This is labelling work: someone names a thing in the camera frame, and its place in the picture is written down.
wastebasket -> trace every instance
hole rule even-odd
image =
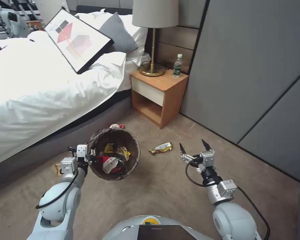
[[[138,165],[140,159],[140,145],[137,138],[128,130],[122,128],[106,128],[92,135],[87,144],[90,149],[96,149],[96,154],[103,152],[108,143],[114,143],[127,148],[131,153],[126,163],[127,171],[117,173],[105,173],[102,169],[102,163],[95,161],[90,165],[91,170],[98,177],[108,180],[121,180],[129,176]]]

floor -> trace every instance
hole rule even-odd
[[[296,181],[182,115],[162,130],[133,111],[118,123],[125,124],[139,140],[139,165],[129,177],[115,182],[88,173],[75,216],[74,239],[102,239],[119,221],[141,214],[166,216],[221,239],[205,189],[187,179],[185,163],[180,159],[179,142],[194,155],[203,150],[201,138],[216,149],[218,174],[243,188],[268,220],[271,239],[295,239],[300,191]],[[155,156],[148,152],[167,141],[172,142],[172,151]],[[31,233],[38,214],[35,206],[59,178],[52,166],[66,156],[70,156],[68,152],[56,156],[0,190],[0,239],[26,239]],[[202,181],[194,169],[190,176]],[[263,237],[265,225],[247,199],[236,192],[234,202],[252,214]]]

white duvet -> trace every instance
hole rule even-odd
[[[125,53],[77,75],[43,31],[0,47],[0,162],[96,108],[123,80]]]

gray pillow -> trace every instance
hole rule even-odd
[[[123,22],[116,12],[99,29],[100,32],[112,38],[114,44],[108,52],[130,53],[138,48],[131,35],[124,28]]]

framed picture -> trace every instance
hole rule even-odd
[[[61,9],[44,28],[76,73],[86,71],[113,40]]]

